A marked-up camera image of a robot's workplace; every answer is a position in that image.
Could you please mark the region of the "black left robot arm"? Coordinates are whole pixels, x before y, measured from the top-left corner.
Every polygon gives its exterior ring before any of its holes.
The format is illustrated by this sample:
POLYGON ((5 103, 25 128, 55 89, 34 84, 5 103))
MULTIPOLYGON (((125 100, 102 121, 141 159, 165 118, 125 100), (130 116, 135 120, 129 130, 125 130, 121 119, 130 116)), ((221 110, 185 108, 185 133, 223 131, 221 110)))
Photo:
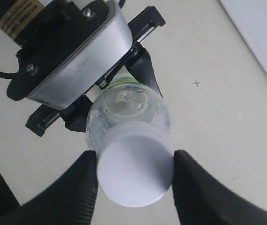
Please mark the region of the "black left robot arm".
POLYGON ((92 102, 87 92, 108 87, 122 67, 155 91, 159 87, 142 41, 165 20, 148 6, 127 22, 124 1, 93 0, 79 8, 70 0, 0 0, 0 29, 20 46, 7 96, 40 107, 26 127, 38 136, 58 118, 70 131, 85 132, 92 102))

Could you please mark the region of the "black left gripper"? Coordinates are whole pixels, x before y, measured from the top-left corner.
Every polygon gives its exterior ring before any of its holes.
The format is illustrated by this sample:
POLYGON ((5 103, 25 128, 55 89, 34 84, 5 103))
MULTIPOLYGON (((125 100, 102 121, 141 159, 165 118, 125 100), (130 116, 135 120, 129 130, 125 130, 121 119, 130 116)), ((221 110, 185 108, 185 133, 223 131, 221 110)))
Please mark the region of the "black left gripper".
POLYGON ((142 41, 165 20, 148 6, 127 22, 114 0, 84 8, 61 1, 17 53, 20 70, 7 88, 13 101, 40 103, 26 127, 38 136, 57 119, 65 128, 86 132, 93 87, 108 87, 122 67, 161 96, 149 52, 142 41))

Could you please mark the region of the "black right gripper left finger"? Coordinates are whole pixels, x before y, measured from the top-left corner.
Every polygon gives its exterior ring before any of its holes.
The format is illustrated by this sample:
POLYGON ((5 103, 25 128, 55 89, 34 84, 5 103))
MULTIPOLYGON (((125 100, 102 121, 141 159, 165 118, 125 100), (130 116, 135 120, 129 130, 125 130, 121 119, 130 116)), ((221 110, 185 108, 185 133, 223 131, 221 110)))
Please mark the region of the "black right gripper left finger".
POLYGON ((54 183, 24 204, 0 174, 0 225, 90 225, 97 191, 92 150, 83 152, 54 183))

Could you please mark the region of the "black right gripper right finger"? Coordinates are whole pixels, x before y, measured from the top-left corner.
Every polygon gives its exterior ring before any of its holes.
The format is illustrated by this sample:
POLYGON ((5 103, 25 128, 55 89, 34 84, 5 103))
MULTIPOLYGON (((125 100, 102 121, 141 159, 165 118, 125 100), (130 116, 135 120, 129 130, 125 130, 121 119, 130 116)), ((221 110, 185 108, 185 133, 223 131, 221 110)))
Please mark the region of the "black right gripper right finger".
POLYGON ((182 225, 267 225, 267 211, 229 190, 185 150, 174 153, 172 191, 182 225))

